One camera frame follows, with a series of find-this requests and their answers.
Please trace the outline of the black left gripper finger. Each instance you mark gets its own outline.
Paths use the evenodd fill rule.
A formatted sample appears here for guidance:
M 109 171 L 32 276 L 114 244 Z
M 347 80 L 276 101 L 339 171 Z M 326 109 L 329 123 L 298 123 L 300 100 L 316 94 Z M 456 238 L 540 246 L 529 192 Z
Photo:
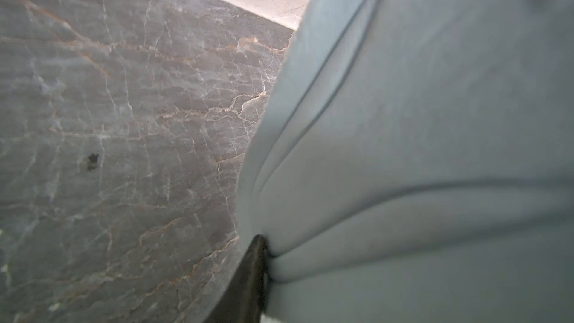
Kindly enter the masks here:
M 261 322 L 265 301 L 265 249 L 265 238 L 254 236 L 227 289 L 204 322 Z

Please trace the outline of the blue-grey foam insole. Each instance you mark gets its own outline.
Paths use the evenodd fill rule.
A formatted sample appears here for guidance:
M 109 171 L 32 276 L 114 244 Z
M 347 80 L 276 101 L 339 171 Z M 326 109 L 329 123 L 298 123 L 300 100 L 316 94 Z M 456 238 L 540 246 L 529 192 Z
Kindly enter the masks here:
M 311 0 L 236 211 L 283 322 L 571 322 L 573 0 Z

